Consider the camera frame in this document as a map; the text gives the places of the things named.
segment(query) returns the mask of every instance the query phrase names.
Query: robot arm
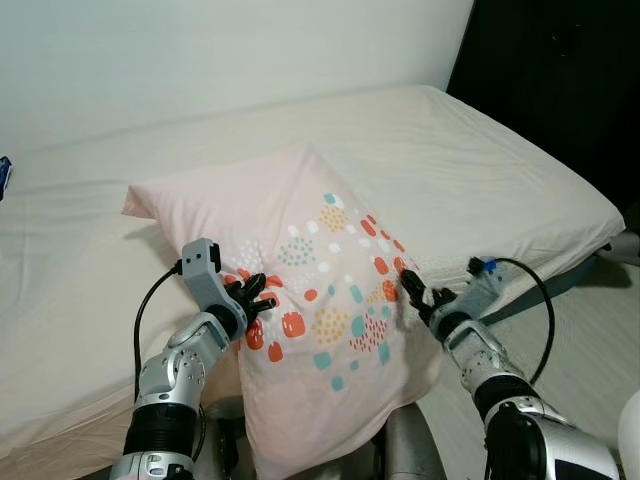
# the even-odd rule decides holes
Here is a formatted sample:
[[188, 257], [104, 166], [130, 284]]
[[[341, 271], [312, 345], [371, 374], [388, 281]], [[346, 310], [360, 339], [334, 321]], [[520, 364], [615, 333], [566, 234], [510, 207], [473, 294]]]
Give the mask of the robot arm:
[[546, 403], [509, 360], [504, 347], [475, 320], [500, 296], [506, 278], [495, 260], [469, 263], [467, 291], [434, 291], [405, 270], [402, 285], [420, 317], [461, 370], [486, 433], [493, 480], [618, 480], [616, 463], [598, 439], [578, 430]]
[[193, 479], [191, 450], [207, 373], [260, 311], [275, 306], [272, 299], [253, 301], [265, 287], [264, 274], [244, 286], [221, 284], [220, 252], [211, 240], [186, 245], [181, 266], [201, 312], [142, 368], [123, 456], [111, 480]]

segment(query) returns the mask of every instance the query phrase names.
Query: mattress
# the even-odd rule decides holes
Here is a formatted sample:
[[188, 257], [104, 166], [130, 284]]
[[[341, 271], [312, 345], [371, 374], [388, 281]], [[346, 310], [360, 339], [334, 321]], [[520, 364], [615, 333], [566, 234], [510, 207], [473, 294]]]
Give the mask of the mattress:
[[[301, 142], [388, 219], [418, 263], [430, 266], [422, 272], [428, 281], [454, 290], [465, 286], [470, 255], [518, 258], [549, 278], [624, 229], [615, 207], [568, 168], [425, 86], [165, 124], [14, 157], [0, 204], [3, 475], [69, 479], [121, 453], [134, 316], [177, 258], [153, 222], [119, 214], [127, 186]], [[494, 308], [532, 285], [514, 275]], [[163, 285], [143, 321], [143, 358], [194, 311], [179, 279]], [[239, 386], [232, 381], [229, 389]], [[216, 392], [207, 395], [210, 403]]]

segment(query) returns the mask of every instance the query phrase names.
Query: black cable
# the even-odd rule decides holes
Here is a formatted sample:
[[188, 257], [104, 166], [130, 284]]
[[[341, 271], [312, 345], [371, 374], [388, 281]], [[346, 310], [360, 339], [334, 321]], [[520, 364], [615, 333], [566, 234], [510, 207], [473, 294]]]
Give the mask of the black cable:
[[496, 258], [496, 262], [510, 263], [527, 272], [531, 276], [531, 278], [535, 280], [536, 284], [538, 285], [538, 288], [542, 293], [542, 297], [544, 298], [544, 303], [547, 306], [547, 313], [549, 316], [549, 331], [547, 333], [547, 342], [544, 347], [544, 352], [542, 352], [542, 357], [540, 358], [538, 367], [536, 368], [535, 372], [531, 376], [531, 380], [529, 380], [529, 383], [531, 384], [531, 386], [534, 386], [538, 381], [538, 379], [540, 378], [540, 375], [542, 375], [542, 372], [544, 371], [545, 367], [547, 366], [547, 361], [549, 360], [549, 355], [551, 355], [551, 349], [553, 348], [553, 341], [556, 334], [556, 314], [553, 311], [553, 305], [551, 304], [551, 297], [549, 296], [549, 292], [547, 291], [547, 287], [545, 286], [544, 282], [540, 279], [540, 277], [536, 274], [536, 272], [534, 272], [530, 267], [528, 267], [524, 263], [519, 262], [518, 260], [514, 260], [513, 258], [504, 258], [504, 257]]
[[198, 414], [200, 415], [200, 439], [198, 440], [196, 451], [193, 454], [193, 463], [198, 460], [202, 447], [204, 446], [204, 439], [207, 436], [207, 417], [204, 416], [204, 408], [202, 408], [202, 404], [198, 408]]
[[172, 275], [180, 272], [180, 261], [178, 261], [171, 270], [162, 275], [156, 283], [153, 284], [151, 289], [147, 292], [140, 304], [140, 308], [138, 309], [138, 314], [136, 315], [136, 322], [133, 325], [133, 359], [135, 362], [135, 396], [133, 397], [133, 401], [135, 402], [138, 399], [138, 394], [140, 393], [140, 371], [142, 370], [142, 359], [140, 358], [140, 323], [142, 322], [142, 314], [144, 313], [144, 309], [147, 307], [147, 303], [151, 300], [151, 297], [155, 293], [155, 291], [164, 283], [164, 281], [171, 277]]

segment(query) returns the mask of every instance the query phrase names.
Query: white wall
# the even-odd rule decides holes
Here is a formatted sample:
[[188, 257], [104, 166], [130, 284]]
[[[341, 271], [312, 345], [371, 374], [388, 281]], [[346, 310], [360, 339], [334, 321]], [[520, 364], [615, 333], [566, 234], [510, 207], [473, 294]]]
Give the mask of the white wall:
[[355, 88], [446, 87], [472, 0], [0, 0], [0, 153]]

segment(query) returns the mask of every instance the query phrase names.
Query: pillow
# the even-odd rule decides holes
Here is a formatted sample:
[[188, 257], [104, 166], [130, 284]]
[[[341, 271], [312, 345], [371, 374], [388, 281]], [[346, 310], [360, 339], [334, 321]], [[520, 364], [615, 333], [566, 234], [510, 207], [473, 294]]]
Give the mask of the pillow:
[[177, 252], [218, 243], [226, 282], [267, 275], [276, 308], [230, 352], [260, 479], [352, 452], [434, 385], [440, 346], [399, 285], [415, 263], [312, 148], [131, 186], [123, 213]]

